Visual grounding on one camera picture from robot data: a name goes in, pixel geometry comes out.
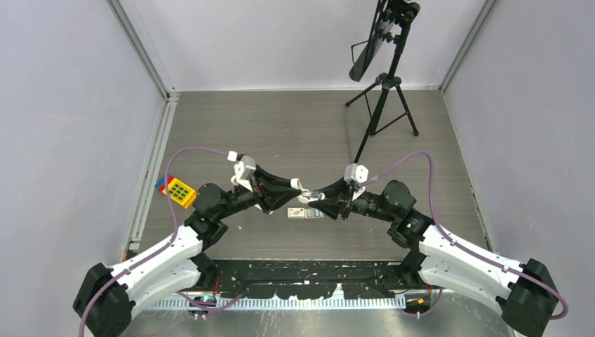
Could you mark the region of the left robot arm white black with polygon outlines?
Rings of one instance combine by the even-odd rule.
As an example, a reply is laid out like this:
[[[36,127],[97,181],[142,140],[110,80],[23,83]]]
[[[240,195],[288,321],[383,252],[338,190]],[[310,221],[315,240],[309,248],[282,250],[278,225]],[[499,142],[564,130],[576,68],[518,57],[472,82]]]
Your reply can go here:
[[[174,231],[146,251],[115,265],[90,267],[73,302],[81,319],[79,335],[120,336],[140,312],[177,291],[208,290],[215,263],[205,254],[228,230],[223,219],[250,207],[271,213],[305,189],[297,178],[280,178],[259,166],[235,165],[233,188],[202,185],[193,212]]]

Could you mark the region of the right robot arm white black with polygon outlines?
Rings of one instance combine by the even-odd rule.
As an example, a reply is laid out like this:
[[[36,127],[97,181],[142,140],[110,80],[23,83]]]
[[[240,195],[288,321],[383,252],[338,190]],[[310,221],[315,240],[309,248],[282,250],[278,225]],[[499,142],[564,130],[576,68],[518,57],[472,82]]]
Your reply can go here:
[[[409,254],[401,281],[410,288],[423,283],[453,290],[484,304],[524,336],[543,336],[559,300],[546,265],[499,256],[437,225],[415,209],[408,187],[392,180],[379,194],[355,190],[337,181],[314,191],[309,205],[336,219],[356,213],[390,224],[392,241]]]

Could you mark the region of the staple box tray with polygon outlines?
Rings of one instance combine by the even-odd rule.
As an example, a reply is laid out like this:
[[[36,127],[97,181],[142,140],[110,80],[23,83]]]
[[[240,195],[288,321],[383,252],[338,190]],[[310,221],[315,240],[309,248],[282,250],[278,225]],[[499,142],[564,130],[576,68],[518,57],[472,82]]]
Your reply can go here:
[[[318,209],[308,208],[305,210],[305,218],[306,219],[318,219],[318,218],[323,218],[324,216],[325,216],[325,214]]]

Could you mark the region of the white staple box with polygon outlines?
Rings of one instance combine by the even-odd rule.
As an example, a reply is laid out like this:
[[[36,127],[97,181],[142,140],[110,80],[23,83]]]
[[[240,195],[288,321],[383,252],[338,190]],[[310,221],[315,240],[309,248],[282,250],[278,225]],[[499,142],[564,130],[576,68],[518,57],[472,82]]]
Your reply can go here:
[[[290,207],[287,209],[287,217],[290,219],[302,219],[306,218],[307,212],[305,208],[301,207]]]

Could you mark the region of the white staple remover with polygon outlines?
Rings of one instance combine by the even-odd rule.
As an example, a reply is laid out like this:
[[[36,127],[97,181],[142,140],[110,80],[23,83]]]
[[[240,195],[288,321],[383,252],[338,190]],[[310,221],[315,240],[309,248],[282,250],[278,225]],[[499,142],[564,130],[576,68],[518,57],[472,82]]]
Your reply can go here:
[[[321,201],[326,198],[325,194],[319,191],[312,191],[302,186],[299,178],[292,178],[290,180],[290,186],[293,189],[299,190],[300,195],[296,199],[302,204],[308,204],[313,201]]]

